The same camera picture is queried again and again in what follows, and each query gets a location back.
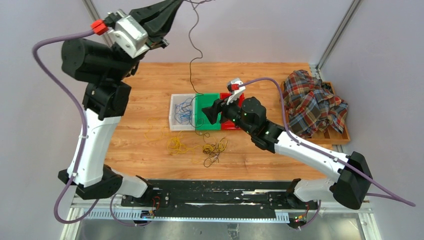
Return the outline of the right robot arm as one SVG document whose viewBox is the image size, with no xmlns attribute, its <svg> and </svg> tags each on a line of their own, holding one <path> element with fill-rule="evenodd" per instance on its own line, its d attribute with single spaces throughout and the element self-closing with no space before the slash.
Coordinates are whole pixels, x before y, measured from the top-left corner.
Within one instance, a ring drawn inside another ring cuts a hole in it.
<svg viewBox="0 0 424 240">
<path fill-rule="evenodd" d="M 336 201 L 352 210 L 361 208 L 371 185 L 368 178 L 372 177 L 362 154 L 335 152 L 295 137 L 283 126 L 268 120 L 266 108 L 255 97 L 246 98 L 241 104 L 217 99 L 201 111 L 211 124 L 217 122 L 218 115 L 233 122 L 261 150 L 294 158 L 325 174 L 323 179 L 294 179 L 284 196 L 291 208 L 318 200 Z"/>
</svg>

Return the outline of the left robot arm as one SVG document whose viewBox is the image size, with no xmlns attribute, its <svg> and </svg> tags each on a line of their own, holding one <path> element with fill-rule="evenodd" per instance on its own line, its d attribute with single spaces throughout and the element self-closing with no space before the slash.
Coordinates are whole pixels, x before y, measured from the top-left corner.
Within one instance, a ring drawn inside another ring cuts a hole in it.
<svg viewBox="0 0 424 240">
<path fill-rule="evenodd" d="M 62 71 L 85 82 L 86 89 L 75 156 L 58 177 L 75 185 L 82 199 L 107 199 L 119 194 L 132 196 L 142 207 L 152 203 L 153 193 L 145 179 L 112 169 L 105 158 L 129 102 L 131 87 L 124 79 L 137 72 L 146 53 L 168 46 L 165 37 L 181 4 L 180 0 L 164 0 L 129 13 L 118 10 L 95 21 L 91 32 L 107 34 L 113 40 L 111 46 L 89 40 L 87 33 L 62 41 Z"/>
</svg>

